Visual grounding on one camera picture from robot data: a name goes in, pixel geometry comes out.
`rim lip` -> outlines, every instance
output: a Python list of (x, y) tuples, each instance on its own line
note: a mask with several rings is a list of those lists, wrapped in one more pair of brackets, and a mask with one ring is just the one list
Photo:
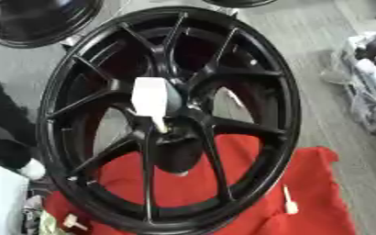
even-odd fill
[(281, 150), (281, 156), (279, 156), (279, 160), (275, 168), (266, 176), (264, 177), (264, 181), (262, 184), (253, 186), (251, 192), (247, 197), (240, 198), (235, 202), (235, 205), (231, 205), (229, 207), (225, 206), (222, 207), (224, 209), (224, 213), (221, 213), (220, 209), (214, 210), (212, 213), (208, 213), (208, 216), (211, 216), (208, 220), (211, 222), (200, 224), (193, 224), (187, 222), (180, 222), (180, 223), (169, 223), (169, 224), (143, 224), (142, 221), (136, 220), (133, 218), (125, 217), (114, 213), (113, 211), (109, 211), (105, 208), (101, 208), (99, 204), (96, 204), (89, 198), (86, 198), (85, 195), (79, 196), (81, 191), (78, 188), (73, 188), (69, 186), (67, 180), (64, 177), (61, 177), (53, 174), (51, 175), (52, 180), (54, 181), (55, 185), (59, 187), (62, 193), (67, 196), (67, 198), (73, 202), (79, 208), (84, 209), (86, 212), (93, 215), (100, 221), (103, 221), (105, 224), (113, 226), (119, 229), (125, 229), (129, 231), (141, 232), (141, 230), (136, 230), (136, 223), (141, 225), (138, 229), (143, 229), (146, 231), (144, 234), (192, 234), (193, 232), (197, 232), (199, 229), (209, 229), (210, 224), (214, 224), (215, 226), (225, 224), (231, 218), (237, 216), (241, 211), (248, 208), (252, 204), (254, 204), (261, 196), (265, 195), (272, 186), (279, 180), (281, 177), (288, 161), (291, 159), (291, 155), (293, 153), (293, 149), (296, 145), (297, 139), (299, 137), (300, 132), (300, 125), (301, 125), (301, 108), (300, 108), (300, 100), (299, 94), (296, 87), (296, 82), (293, 79), (293, 75), (291, 70), (289, 69), (286, 61), (281, 56), (281, 54), (263, 37), (257, 30), (254, 28), (247, 26), (246, 24), (238, 21), (233, 20), (232, 17), (210, 11), (205, 10), (202, 8), (196, 7), (189, 7), (189, 6), (165, 6), (165, 7), (158, 7), (158, 8), (151, 8), (147, 10), (142, 10), (134, 13), (127, 14), (120, 18), (114, 19), (109, 21), (103, 26), (96, 28), (93, 32), (91, 32), (88, 36), (82, 39), (76, 46), (72, 48), (72, 50), (66, 54), (66, 56), (61, 60), (60, 64), (57, 66), (57, 69), (54, 70), (53, 75), (46, 87), (44, 95), (42, 97), (40, 109), (39, 109), (39, 126), (38, 126), (38, 139), (39, 139), (39, 147), (42, 152), (42, 156), (44, 156), (44, 162), (47, 165), (49, 170), (58, 170), (55, 166), (57, 162), (54, 162), (53, 159), (56, 158), (55, 156), (59, 155), (56, 151), (55, 146), (53, 145), (53, 136), (49, 134), (49, 127), (48, 127), (48, 120), (46, 119), (47, 112), (50, 108), (53, 108), (51, 101), (51, 97), (56, 94), (56, 86), (60, 86), (62, 81), (65, 77), (61, 76), (60, 73), (63, 73), (64, 69), (66, 70), (66, 64), (70, 61), (73, 54), (78, 53), (83, 55), (87, 52), (90, 48), (93, 47), (96, 43), (104, 39), (107, 35), (112, 33), (112, 30), (117, 28), (117, 22), (126, 21), (127, 18), (130, 17), (144, 17), (150, 16), (151, 14), (161, 14), (161, 13), (173, 13), (176, 14), (178, 12), (188, 12), (188, 13), (200, 13), (200, 14), (214, 14), (216, 17), (223, 18), (224, 21), (230, 21), (234, 23), (237, 27), (243, 28), (247, 34), (253, 37), (253, 39), (260, 44), (260, 47), (266, 51), (265, 54), (271, 54), (275, 56), (275, 61), (277, 65), (281, 68), (284, 73), (284, 77), (288, 79), (283, 79), (286, 84), (288, 85), (289, 94), (288, 96), (291, 99), (290, 104), (292, 110), (292, 117), (290, 117), (291, 125), (288, 127), (287, 137), (289, 139), (289, 144), (284, 145)]
[(98, 13), (101, 11), (104, 4), (104, 0), (95, 0), (94, 4), (86, 7), (82, 12), (77, 13), (73, 18), (71, 18), (63, 30), (56, 29), (57, 33), (52, 33), (53, 30), (49, 31), (51, 35), (45, 34), (37, 39), (28, 40), (14, 40), (7, 39), (3, 37), (0, 33), (0, 45), (15, 49), (33, 49), (43, 46), (48, 46), (54, 44), (61, 40), (67, 39), (68, 37), (83, 30), (91, 21), (95, 19)]
[(255, 1), (255, 0), (239, 0), (239, 1), (232, 1), (232, 0), (204, 0), (208, 4), (222, 6), (227, 8), (249, 8), (255, 6), (265, 6), (276, 2), (277, 0), (265, 0), (265, 1)]

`black wheel rim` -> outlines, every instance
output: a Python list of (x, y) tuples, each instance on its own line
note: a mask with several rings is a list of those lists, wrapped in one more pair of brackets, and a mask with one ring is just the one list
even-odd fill
[(0, 1), (0, 44), (47, 46), (74, 35), (100, 12), (103, 0)]
[(223, 7), (245, 8), (264, 6), (277, 0), (205, 0), (207, 3)]
[[(183, 37), (215, 44), (216, 50), (206, 58), (207, 62), (197, 66), (197, 71), (187, 71), (177, 62), (176, 45)], [(258, 60), (260, 65), (252, 68), (226, 66), (223, 60), (233, 50), (232, 46), (239, 54), (244, 52), (245, 56), (241, 58)], [(136, 75), (116, 74), (103, 66), (113, 55), (113, 49), (114, 54), (118, 54), (118, 50), (124, 52), (124, 48), (130, 47), (139, 49), (133, 54), (141, 53), (143, 58), (148, 58), (147, 63), (138, 62), (144, 64), (144, 69), (137, 76), (169, 78), (183, 94), (185, 106), (176, 115), (167, 117), (167, 122), (189, 123), (190, 129), (204, 141), (204, 151), (216, 173), (216, 197), (187, 207), (156, 206), (152, 193), (154, 163), (149, 151), (159, 133), (148, 118), (134, 117), (132, 112), (129, 113), (132, 81)], [(131, 54), (127, 56), (129, 61), (132, 60)], [(67, 95), (72, 91), (75, 79), (81, 77), (83, 81), (85, 71), (91, 74), (92, 83), (99, 84), (99, 88), (69, 101)], [(273, 92), (278, 100), (276, 125), (249, 124), (212, 117), (207, 113), (204, 105), (210, 91), (231, 82), (255, 83), (269, 90), (267, 93)], [(78, 123), (83, 123), (85, 116), (97, 112), (101, 106), (114, 103), (129, 114), (134, 131), (100, 154), (84, 159), (86, 143), (74, 141), (72, 137), (84, 129)], [(260, 33), (217, 12), (193, 7), (162, 7), (132, 13), (104, 24), (65, 56), (42, 98), (39, 143), (55, 184), (76, 206), (96, 219), (117, 229), (142, 234), (195, 234), (234, 218), (276, 183), (291, 158), (300, 121), (298, 90), (291, 71), (281, 54)], [(80, 132), (75, 132), (75, 125), (81, 126)], [(214, 142), (215, 135), (225, 133), (256, 136), (263, 142), (258, 160), (231, 186), (227, 186)], [(142, 152), (144, 205), (111, 194), (90, 173), (130, 151)]]

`plastic bag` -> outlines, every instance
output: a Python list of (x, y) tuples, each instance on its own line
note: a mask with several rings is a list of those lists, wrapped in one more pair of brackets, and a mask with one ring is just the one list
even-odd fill
[(358, 51), (366, 50), (375, 39), (376, 32), (348, 38), (332, 54), (330, 67), (322, 72), (326, 82), (345, 88), (354, 120), (373, 134), (376, 134), (376, 76), (359, 66)]

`white plug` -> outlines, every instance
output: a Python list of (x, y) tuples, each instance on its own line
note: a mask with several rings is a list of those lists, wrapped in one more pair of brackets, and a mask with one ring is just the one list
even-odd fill
[(285, 211), (288, 215), (295, 215), (298, 213), (298, 204), (292, 201), (291, 194), (289, 193), (288, 187), (283, 186), (283, 193), (285, 194)]
[(177, 90), (162, 77), (138, 77), (131, 97), (138, 116), (151, 117), (158, 132), (169, 130), (164, 122), (167, 112), (174, 112), (182, 105)]
[(76, 216), (74, 216), (73, 214), (69, 214), (65, 220), (64, 220), (64, 223), (63, 225), (65, 227), (67, 227), (68, 229), (72, 228), (72, 227), (77, 227), (78, 229), (81, 229), (81, 230), (84, 230), (84, 231), (87, 231), (88, 228), (85, 227), (84, 225), (80, 224), (77, 222), (78, 218)]

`person's leg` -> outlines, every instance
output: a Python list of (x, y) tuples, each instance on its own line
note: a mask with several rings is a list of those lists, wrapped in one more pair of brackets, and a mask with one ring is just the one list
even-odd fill
[(31, 160), (30, 150), (12, 140), (0, 139), (0, 164), (14, 170), (26, 166)]
[(35, 125), (27, 118), (27, 110), (19, 107), (0, 84), (0, 127), (8, 131), (17, 141), (36, 146)]
[(0, 165), (31, 180), (38, 180), (45, 174), (44, 166), (31, 157), (30, 148), (12, 140), (0, 139)]

